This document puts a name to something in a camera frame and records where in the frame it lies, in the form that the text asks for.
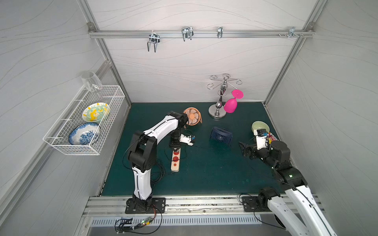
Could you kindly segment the white red power strip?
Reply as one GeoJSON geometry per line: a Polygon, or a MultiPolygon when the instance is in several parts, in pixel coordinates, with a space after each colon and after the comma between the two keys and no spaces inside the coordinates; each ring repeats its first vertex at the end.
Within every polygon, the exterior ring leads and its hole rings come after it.
{"type": "Polygon", "coordinates": [[[171,158],[171,171],[172,172],[179,172],[180,159],[181,159],[181,148],[176,148],[172,151],[172,158],[171,158]]]}

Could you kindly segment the navy blue desk fan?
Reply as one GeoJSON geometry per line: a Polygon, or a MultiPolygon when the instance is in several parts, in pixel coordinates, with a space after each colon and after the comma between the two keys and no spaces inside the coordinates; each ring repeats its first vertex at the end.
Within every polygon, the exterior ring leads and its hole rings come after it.
{"type": "Polygon", "coordinates": [[[233,134],[222,127],[213,127],[210,133],[210,139],[219,141],[221,143],[230,145],[233,138],[233,134]]]}

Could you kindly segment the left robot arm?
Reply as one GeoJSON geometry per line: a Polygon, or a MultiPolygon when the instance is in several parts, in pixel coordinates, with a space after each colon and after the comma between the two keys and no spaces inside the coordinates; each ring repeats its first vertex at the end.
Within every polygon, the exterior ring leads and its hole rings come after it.
{"type": "Polygon", "coordinates": [[[169,146],[173,151],[178,151],[182,144],[181,129],[188,122],[186,114],[171,111],[152,128],[133,134],[126,154],[134,174],[133,196],[136,199],[145,202],[152,197],[151,169],[157,159],[158,144],[170,135],[169,146]]]}

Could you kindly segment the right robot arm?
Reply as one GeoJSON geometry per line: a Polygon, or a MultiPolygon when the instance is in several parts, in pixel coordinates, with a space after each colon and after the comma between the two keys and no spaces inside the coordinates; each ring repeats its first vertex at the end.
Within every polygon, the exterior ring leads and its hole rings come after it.
{"type": "Polygon", "coordinates": [[[282,228],[293,236],[334,236],[336,232],[316,203],[307,181],[290,162],[290,149],[282,141],[272,141],[267,147],[258,148],[240,142],[242,155],[258,159],[271,168],[272,177],[293,202],[299,215],[286,205],[280,193],[272,187],[263,188],[257,197],[261,210],[270,210],[282,228]]]}

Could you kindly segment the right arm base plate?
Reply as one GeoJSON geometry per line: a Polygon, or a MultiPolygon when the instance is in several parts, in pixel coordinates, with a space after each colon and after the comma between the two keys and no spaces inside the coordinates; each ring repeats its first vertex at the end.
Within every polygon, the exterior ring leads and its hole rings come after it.
{"type": "Polygon", "coordinates": [[[265,208],[262,205],[259,196],[242,196],[241,202],[244,212],[264,212],[265,208]]]}

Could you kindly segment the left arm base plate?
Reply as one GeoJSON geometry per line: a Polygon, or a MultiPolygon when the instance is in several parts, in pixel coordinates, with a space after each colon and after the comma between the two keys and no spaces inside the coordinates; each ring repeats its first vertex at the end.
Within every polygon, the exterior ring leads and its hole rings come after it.
{"type": "Polygon", "coordinates": [[[141,200],[135,196],[126,201],[125,214],[165,213],[166,198],[152,198],[141,200]]]}

